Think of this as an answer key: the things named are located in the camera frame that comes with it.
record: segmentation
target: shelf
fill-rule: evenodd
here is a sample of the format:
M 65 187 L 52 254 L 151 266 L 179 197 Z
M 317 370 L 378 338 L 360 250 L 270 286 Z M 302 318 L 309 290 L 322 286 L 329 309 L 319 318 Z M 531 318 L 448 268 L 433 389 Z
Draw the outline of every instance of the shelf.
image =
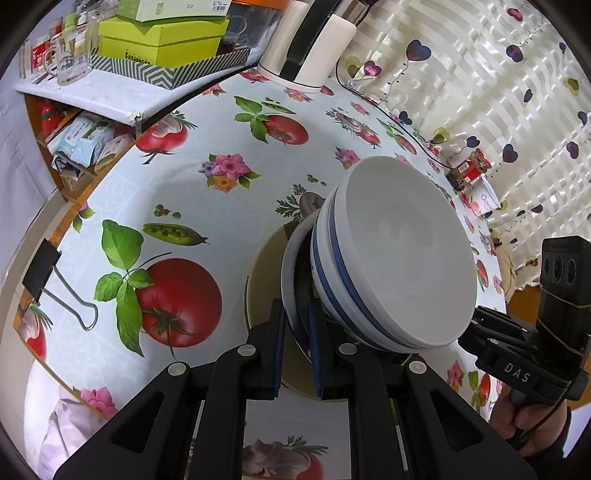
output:
M 261 56 L 262 49 L 253 48 L 246 65 L 258 62 Z M 135 126 L 185 95 L 224 75 L 242 69 L 244 67 L 234 67 L 212 73 L 174 90 L 156 87 L 156 85 L 102 70 L 92 70 L 83 79 L 64 87 L 59 86 L 57 80 L 52 77 L 38 85 L 21 79 L 14 85 L 14 89 L 17 92 L 49 98 Z

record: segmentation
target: electric kettle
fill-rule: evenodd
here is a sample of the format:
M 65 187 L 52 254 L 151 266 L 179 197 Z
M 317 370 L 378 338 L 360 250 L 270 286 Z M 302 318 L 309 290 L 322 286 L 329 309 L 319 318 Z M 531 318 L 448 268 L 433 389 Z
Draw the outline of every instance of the electric kettle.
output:
M 318 93 L 369 7 L 358 0 L 293 0 L 258 66 L 261 75 L 304 93 Z

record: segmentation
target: striped box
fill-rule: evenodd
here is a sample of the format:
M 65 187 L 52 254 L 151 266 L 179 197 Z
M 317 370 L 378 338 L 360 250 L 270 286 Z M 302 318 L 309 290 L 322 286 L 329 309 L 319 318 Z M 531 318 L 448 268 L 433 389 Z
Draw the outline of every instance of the striped box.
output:
M 92 67 L 173 90 L 192 80 L 205 77 L 205 75 L 246 65 L 250 51 L 250 48 L 239 48 L 230 53 L 189 63 L 175 69 L 132 60 L 112 59 L 95 53 L 92 56 Z

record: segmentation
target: pea pod print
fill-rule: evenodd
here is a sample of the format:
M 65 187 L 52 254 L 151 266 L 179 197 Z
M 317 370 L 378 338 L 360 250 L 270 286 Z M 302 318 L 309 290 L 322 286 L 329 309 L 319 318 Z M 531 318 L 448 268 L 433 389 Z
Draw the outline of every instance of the pea pod print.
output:
M 143 231 L 157 240 L 162 240 L 173 245 L 192 247 L 193 245 L 207 243 L 206 236 L 199 235 L 188 226 L 176 225 L 174 223 L 146 223 Z

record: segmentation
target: table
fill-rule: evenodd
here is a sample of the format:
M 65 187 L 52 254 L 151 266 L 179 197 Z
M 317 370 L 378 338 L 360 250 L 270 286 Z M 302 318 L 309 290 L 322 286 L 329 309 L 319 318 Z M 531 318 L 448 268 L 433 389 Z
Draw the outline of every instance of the table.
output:
M 244 284 L 261 245 L 300 215 L 303 193 L 326 197 L 347 168 L 374 154 L 410 163 L 440 189 L 472 244 L 477 304 L 504 312 L 486 222 L 466 196 L 455 195 L 435 153 L 400 120 L 332 81 L 323 93 L 305 95 L 249 70 L 212 87 L 151 127 L 87 204 L 77 205 L 81 228 L 65 233 L 59 269 L 83 299 L 96 291 L 110 300 L 96 302 L 99 319 L 86 332 L 41 296 L 53 322 L 44 332 L 47 368 L 77 390 L 107 386 L 121 408 L 174 358 L 198 365 L 240 345 L 246 339 Z M 127 288 L 119 287 L 122 277 L 129 279 Z M 91 323 L 92 311 L 80 307 L 55 274 L 47 288 Z M 168 331 L 174 348 L 163 344 Z M 500 383 L 478 371 L 472 355 L 456 342 L 423 357 L 489 417 Z M 249 401 L 244 441 L 244 468 L 253 475 L 273 471 L 293 479 L 305 471 L 300 479 L 350 478 L 346 403 L 282 388 L 274 402 Z

